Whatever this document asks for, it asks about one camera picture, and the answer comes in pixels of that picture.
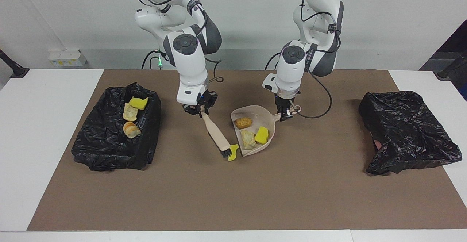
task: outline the crumpled black plastic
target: crumpled black plastic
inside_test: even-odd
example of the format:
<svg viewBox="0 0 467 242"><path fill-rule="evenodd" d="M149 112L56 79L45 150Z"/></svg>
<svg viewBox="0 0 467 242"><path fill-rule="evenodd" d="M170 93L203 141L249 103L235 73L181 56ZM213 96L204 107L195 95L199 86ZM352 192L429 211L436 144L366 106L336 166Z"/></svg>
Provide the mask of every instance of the crumpled black plastic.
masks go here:
<svg viewBox="0 0 467 242"><path fill-rule="evenodd" d="M366 170L372 175L462 160L459 147L413 91L367 93L359 113L373 140L382 144Z"/></svg>
<svg viewBox="0 0 467 242"><path fill-rule="evenodd" d="M131 97L149 97L134 122L142 134L129 139L123 132L123 109ZM107 88L89 113L72 147L73 159L93 171L139 169L154 157L161 122L161 101L137 83Z"/></svg>

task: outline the brown table mat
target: brown table mat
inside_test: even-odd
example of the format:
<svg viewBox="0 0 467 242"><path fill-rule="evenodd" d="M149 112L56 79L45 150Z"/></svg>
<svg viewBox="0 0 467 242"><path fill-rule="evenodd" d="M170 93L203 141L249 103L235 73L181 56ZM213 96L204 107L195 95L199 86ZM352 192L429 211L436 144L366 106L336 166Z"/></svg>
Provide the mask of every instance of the brown table mat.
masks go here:
<svg viewBox="0 0 467 242"><path fill-rule="evenodd" d="M211 118L236 143L230 112L275 111L265 71L218 71ZM28 230L284 230L467 228L467 209L442 167L369 177L374 154L358 114L366 92L397 91L387 71L336 70L322 79L334 104L321 119L277 124L264 151L222 159L203 121L175 100L176 71L105 70ZM138 82L162 101L153 164L144 171L92 172L70 149L85 117L110 86ZM296 100L304 114L328 106L309 75Z"/></svg>

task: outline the white table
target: white table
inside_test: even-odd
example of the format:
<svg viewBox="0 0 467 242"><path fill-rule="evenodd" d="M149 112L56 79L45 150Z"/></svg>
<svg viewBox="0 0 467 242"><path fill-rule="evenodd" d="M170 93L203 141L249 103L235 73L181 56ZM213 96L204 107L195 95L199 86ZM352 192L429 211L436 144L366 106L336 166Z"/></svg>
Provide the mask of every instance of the white table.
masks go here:
<svg viewBox="0 0 467 242"><path fill-rule="evenodd" d="M184 232L26 232L103 70L32 69L0 91L0 241L467 241L462 230L299 230ZM467 154L467 103L431 72L390 71L400 90L415 91ZM445 166L464 204L467 162Z"/></svg>

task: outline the white dustpan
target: white dustpan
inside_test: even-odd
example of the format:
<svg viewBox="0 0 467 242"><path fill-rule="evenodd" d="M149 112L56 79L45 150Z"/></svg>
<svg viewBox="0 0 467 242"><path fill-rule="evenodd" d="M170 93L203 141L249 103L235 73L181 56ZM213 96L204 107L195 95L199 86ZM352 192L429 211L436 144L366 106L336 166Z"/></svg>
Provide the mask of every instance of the white dustpan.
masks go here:
<svg viewBox="0 0 467 242"><path fill-rule="evenodd" d="M301 110L300 106L297 105L296 107L299 111ZM243 146L242 135L240 134L241 130L235 126L234 122L236 119L243 117L250 118L253 121L253 124L244 130L256 134L261 126L267 128L269 131L269 138L264 145L257 143L253 150L245 150ZM251 105L236 109L230 114L230 118L232 119L235 134L237 135L240 150L242 151L242 156L246 157L264 150L270 144L275 133L275 123L281 119L281 114L271 114L267 109L261 106Z"/></svg>

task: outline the black garbage bag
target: black garbage bag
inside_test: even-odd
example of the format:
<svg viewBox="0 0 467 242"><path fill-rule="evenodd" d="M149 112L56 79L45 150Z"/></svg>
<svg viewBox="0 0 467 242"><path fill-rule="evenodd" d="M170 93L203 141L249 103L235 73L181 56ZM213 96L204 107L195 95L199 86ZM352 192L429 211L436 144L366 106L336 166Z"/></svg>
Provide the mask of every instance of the black garbage bag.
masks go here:
<svg viewBox="0 0 467 242"><path fill-rule="evenodd" d="M359 113L377 151L366 170L372 175L462 160L459 147L413 91L367 93Z"/></svg>
<svg viewBox="0 0 467 242"><path fill-rule="evenodd" d="M129 139L123 132L123 109L132 97L149 97L134 122L142 134ZM154 91L133 83L107 88L94 106L72 147L75 162L93 171L141 170L154 157L161 122L161 101Z"/></svg>

